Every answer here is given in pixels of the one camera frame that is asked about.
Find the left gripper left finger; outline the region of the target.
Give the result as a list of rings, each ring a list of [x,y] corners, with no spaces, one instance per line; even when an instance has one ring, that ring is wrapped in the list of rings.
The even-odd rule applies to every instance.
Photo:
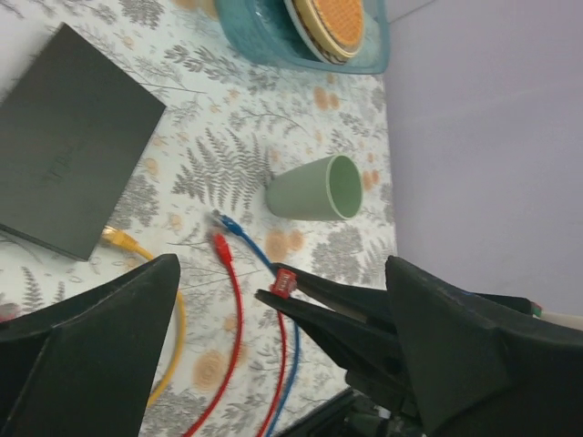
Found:
[[[4,436],[136,436],[179,285],[164,254],[1,324]]]

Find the black network switch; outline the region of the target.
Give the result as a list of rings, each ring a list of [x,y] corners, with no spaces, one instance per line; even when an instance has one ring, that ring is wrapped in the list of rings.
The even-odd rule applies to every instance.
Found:
[[[165,107],[69,25],[1,105],[1,227],[88,260]]]

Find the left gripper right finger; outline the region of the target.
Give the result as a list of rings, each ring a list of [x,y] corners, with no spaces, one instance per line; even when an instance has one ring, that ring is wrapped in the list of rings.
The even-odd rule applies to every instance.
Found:
[[[582,333],[390,257],[391,312],[429,436],[579,436]]]

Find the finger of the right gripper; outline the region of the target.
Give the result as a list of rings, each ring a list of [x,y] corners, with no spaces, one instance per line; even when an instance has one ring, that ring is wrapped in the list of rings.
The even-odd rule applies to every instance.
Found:
[[[266,290],[257,291],[255,297],[294,320],[346,370],[347,384],[392,413],[419,415],[394,322],[360,321],[324,304],[285,299]]]
[[[387,290],[336,283],[292,266],[276,263],[275,273],[280,270],[288,270],[295,275],[296,288],[302,293],[345,316],[360,321],[394,322]]]

